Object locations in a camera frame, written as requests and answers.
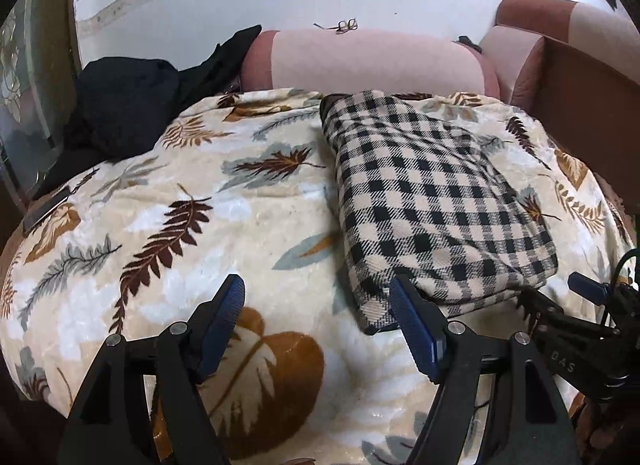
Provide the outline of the eyeglasses on pillow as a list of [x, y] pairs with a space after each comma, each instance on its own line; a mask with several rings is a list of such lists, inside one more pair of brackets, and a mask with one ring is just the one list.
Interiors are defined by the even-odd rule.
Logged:
[[356, 18], [350, 18], [349, 20], [338, 21], [333, 26], [323, 26], [319, 23], [314, 23], [314, 27], [321, 30], [328, 30], [329, 32], [335, 32], [337, 35], [346, 34], [346, 32], [354, 32], [359, 29], [359, 24]]

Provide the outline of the pink bolster pillow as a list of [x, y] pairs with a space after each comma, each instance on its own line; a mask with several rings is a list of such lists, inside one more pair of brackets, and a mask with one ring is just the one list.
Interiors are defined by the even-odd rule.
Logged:
[[381, 90], [499, 98], [494, 64], [464, 44], [430, 36], [356, 30], [268, 30], [241, 68], [244, 91], [298, 88], [324, 94]]

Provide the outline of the leaf patterned cream blanket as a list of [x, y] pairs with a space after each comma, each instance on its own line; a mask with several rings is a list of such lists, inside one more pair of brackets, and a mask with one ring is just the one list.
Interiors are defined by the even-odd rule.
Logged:
[[239, 274], [246, 306], [206, 412], [239, 464], [400, 464], [435, 387], [397, 332], [352, 313], [321, 96], [193, 105], [149, 153], [73, 179], [1, 257], [1, 349], [31, 405], [67, 415], [106, 336], [154, 336]]

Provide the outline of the brown wooden headboard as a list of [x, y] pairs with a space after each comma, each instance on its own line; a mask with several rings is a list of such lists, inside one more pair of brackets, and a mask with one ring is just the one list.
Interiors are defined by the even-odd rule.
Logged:
[[638, 214], [639, 85], [594, 68], [572, 75], [576, 65], [576, 55], [562, 53], [544, 66], [530, 115]]

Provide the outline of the black beige checkered garment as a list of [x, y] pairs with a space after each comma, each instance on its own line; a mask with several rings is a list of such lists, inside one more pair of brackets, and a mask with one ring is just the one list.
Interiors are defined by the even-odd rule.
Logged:
[[363, 333], [396, 327], [395, 277], [454, 318], [558, 271], [547, 227], [468, 130], [381, 91], [328, 95], [320, 119], [335, 157], [345, 267]]

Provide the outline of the small black object on pillow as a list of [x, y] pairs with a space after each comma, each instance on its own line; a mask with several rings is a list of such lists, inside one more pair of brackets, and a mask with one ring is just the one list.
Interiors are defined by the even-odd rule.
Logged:
[[468, 47], [479, 54], [483, 53], [483, 49], [479, 44], [473, 42], [468, 36], [459, 36], [457, 43], [462, 44], [462, 46]]

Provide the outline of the black clothing pile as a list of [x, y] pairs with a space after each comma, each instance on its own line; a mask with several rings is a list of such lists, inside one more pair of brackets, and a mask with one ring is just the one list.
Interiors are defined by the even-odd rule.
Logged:
[[100, 162], [151, 151], [184, 110], [231, 86], [261, 32], [259, 25], [239, 30], [202, 64], [185, 70], [165, 60], [123, 56], [87, 64], [76, 79], [76, 104], [63, 128], [62, 152], [34, 197]]

